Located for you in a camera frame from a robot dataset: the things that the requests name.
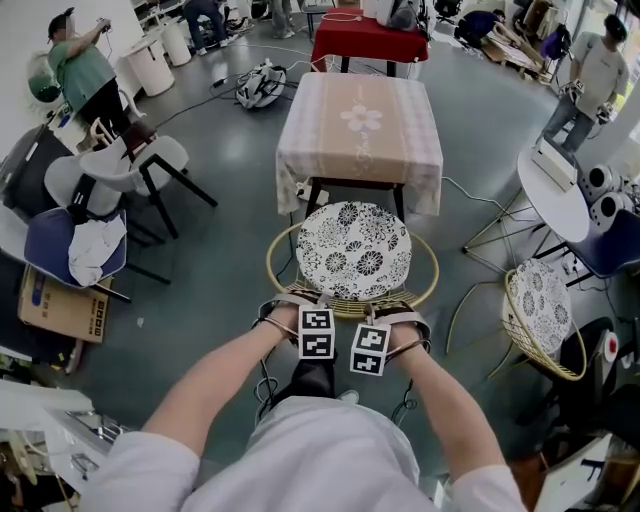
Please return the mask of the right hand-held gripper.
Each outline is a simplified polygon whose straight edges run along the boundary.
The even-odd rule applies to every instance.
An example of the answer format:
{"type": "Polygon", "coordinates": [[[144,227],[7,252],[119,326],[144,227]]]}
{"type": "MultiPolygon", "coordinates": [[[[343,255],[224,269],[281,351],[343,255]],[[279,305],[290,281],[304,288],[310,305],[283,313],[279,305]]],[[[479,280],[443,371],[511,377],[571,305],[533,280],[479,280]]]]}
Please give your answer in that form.
{"type": "Polygon", "coordinates": [[[423,316],[405,301],[379,301],[369,305],[364,323],[360,323],[352,341],[349,370],[352,373],[382,376],[385,365],[401,354],[420,347],[431,349],[431,328],[423,316]],[[418,335],[390,346],[392,328],[409,324],[418,335]]]}

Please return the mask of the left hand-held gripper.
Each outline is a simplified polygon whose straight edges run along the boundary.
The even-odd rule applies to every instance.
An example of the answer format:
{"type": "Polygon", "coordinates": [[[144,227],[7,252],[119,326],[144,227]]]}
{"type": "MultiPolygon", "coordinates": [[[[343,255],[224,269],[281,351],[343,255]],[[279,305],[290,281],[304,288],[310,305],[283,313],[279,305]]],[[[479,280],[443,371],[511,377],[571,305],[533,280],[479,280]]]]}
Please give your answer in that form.
{"type": "Polygon", "coordinates": [[[298,348],[300,360],[331,360],[335,355],[334,312],[319,293],[280,293],[263,303],[258,321],[266,321],[286,333],[298,348]],[[297,308],[297,327],[292,328],[273,317],[273,310],[281,305],[297,308]]]}

